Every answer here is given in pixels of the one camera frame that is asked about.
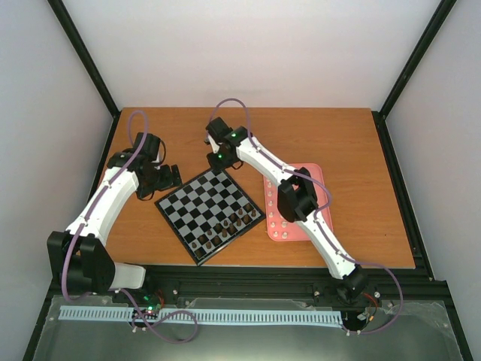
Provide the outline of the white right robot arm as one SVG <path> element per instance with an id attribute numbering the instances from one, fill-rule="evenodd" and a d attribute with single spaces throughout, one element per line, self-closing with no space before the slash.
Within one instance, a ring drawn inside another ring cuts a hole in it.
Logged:
<path id="1" fill-rule="evenodd" d="M 294 168 L 272 154 L 241 126 L 229 127 L 222 118 L 206 126 L 207 155 L 211 168 L 223 170 L 241 162 L 251 165 L 277 187 L 277 210 L 289 223 L 298 225 L 311 240 L 335 279 L 339 300 L 351 305 L 364 292 L 368 279 L 345 251 L 326 223 L 315 191 L 315 180 L 306 168 Z"/>

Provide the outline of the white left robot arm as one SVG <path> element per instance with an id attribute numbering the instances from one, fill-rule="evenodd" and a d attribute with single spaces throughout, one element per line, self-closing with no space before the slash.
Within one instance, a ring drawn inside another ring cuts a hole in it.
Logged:
<path id="1" fill-rule="evenodd" d="M 47 239 L 53 279 L 68 301 L 121 288 L 139 302 L 149 302 L 156 283 L 140 265 L 114 262 L 106 244 L 110 231 L 131 196 L 150 200 L 155 192 L 181 184 L 177 165 L 166 165 L 163 140 L 139 132 L 132 147 L 115 153 L 104 177 L 80 215 L 65 231 Z"/>

